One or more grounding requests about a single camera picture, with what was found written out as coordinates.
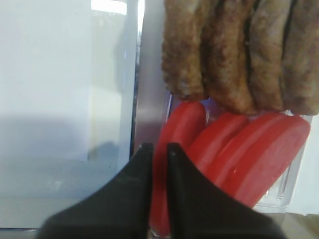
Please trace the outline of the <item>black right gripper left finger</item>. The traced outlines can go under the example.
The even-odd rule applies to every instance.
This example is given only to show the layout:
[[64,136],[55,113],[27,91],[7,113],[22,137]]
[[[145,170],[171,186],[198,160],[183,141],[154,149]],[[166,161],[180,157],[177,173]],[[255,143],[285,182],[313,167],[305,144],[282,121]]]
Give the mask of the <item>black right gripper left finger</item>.
[[153,146],[143,143],[126,166],[83,201],[49,217],[40,239],[146,239]]

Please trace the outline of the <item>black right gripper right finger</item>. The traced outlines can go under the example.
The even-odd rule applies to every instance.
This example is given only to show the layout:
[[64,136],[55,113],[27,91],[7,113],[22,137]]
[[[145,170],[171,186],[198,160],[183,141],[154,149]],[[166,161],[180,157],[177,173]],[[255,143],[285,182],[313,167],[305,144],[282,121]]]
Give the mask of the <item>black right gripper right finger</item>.
[[174,239],[274,239],[274,221],[207,180],[177,143],[167,145],[167,201]]

